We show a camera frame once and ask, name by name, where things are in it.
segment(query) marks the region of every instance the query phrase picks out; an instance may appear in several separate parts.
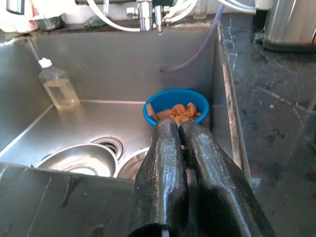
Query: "blue plastic container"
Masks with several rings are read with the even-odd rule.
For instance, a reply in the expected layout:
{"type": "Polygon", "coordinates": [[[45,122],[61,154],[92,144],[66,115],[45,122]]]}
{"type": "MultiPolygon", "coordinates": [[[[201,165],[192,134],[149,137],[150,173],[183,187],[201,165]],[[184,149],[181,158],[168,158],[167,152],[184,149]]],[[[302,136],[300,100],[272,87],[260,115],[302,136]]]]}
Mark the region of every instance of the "blue plastic container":
{"type": "Polygon", "coordinates": [[[197,111],[201,113],[201,116],[194,122],[201,123],[209,113],[209,103],[207,99],[200,93],[190,89],[170,89],[162,91],[146,101],[143,114],[148,123],[155,125],[156,121],[151,119],[146,110],[146,105],[151,104],[156,113],[163,110],[172,109],[177,104],[182,104],[185,107],[188,103],[193,103],[197,107],[197,111]]]}

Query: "sink basin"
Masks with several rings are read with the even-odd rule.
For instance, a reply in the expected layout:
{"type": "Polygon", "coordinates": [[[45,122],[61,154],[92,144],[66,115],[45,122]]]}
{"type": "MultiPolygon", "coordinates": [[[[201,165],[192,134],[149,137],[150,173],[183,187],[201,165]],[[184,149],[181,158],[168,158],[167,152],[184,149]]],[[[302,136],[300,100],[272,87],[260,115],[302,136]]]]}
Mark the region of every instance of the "sink basin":
{"type": "Polygon", "coordinates": [[[80,99],[80,106],[71,113],[60,112],[53,105],[47,108],[49,99],[34,75],[40,70],[24,38],[1,47],[0,55],[2,52],[6,55],[1,60],[8,60],[7,64],[16,60],[17,49],[20,56],[27,59],[27,64],[15,62],[21,66],[20,70],[8,67],[6,72],[12,78],[8,81],[12,83],[10,88],[20,83],[15,78],[23,78],[21,83],[25,84],[24,94],[12,93],[14,97],[1,100],[0,107],[6,114],[0,126],[11,132],[0,138],[0,147],[3,147],[0,161],[36,166],[43,157],[65,147],[110,137],[121,144],[120,148],[112,146],[119,151],[117,162],[121,170],[118,177],[133,179],[134,174],[128,172],[137,168],[146,153],[143,149],[151,143],[153,128],[142,113],[145,101],[162,90],[190,88],[203,94],[210,103],[210,116],[202,125],[210,129],[217,143],[250,180],[221,31],[214,35],[201,58],[188,68],[174,73],[159,71],[160,66],[181,63],[194,54],[207,32],[208,26],[197,23],[165,29],[162,36],[156,32],[82,30],[28,37],[39,57],[51,59],[56,67],[69,74],[80,99]],[[4,104],[7,101],[23,103],[28,109],[21,108],[17,112],[10,103],[4,104]],[[23,129],[12,122],[13,115],[25,118],[19,123],[23,129]]]}

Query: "sink drain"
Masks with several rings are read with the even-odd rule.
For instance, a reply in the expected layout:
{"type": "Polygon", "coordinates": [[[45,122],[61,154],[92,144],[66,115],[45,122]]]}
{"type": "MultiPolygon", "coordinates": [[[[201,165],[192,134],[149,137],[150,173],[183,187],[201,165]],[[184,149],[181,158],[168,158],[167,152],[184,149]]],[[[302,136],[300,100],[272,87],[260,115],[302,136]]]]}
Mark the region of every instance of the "sink drain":
{"type": "Polygon", "coordinates": [[[91,143],[99,144],[111,149],[111,151],[113,151],[116,155],[117,159],[119,159],[123,153],[122,143],[119,141],[119,139],[116,139],[114,137],[101,137],[93,140],[91,143]]]}

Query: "plastic bottle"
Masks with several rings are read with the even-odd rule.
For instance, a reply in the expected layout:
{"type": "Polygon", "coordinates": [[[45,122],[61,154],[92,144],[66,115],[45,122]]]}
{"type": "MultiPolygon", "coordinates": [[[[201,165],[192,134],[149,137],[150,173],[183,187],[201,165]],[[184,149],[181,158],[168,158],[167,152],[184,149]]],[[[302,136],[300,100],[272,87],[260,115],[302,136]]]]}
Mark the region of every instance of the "plastic bottle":
{"type": "Polygon", "coordinates": [[[49,59],[39,60],[39,79],[58,110],[74,111],[80,104],[77,94],[64,70],[52,66],[49,59]]]}

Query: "countertop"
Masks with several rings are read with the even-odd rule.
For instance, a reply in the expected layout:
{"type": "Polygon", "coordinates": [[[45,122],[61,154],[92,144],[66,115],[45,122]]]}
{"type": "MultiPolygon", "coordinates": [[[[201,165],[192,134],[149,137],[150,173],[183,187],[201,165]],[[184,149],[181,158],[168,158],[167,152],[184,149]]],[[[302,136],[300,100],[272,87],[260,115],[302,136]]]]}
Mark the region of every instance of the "countertop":
{"type": "MultiPolygon", "coordinates": [[[[314,237],[316,55],[270,52],[251,43],[251,20],[224,14],[221,22],[253,191],[276,236],[314,237]]],[[[62,208],[69,178],[1,164],[0,237],[102,236],[105,229],[106,236],[124,236],[129,210],[122,203],[132,184],[122,182],[124,191],[118,191],[110,179],[84,177],[62,208]]]]}
{"type": "Polygon", "coordinates": [[[222,18],[253,191],[276,236],[316,236],[316,54],[250,42],[252,16],[222,18]]]}

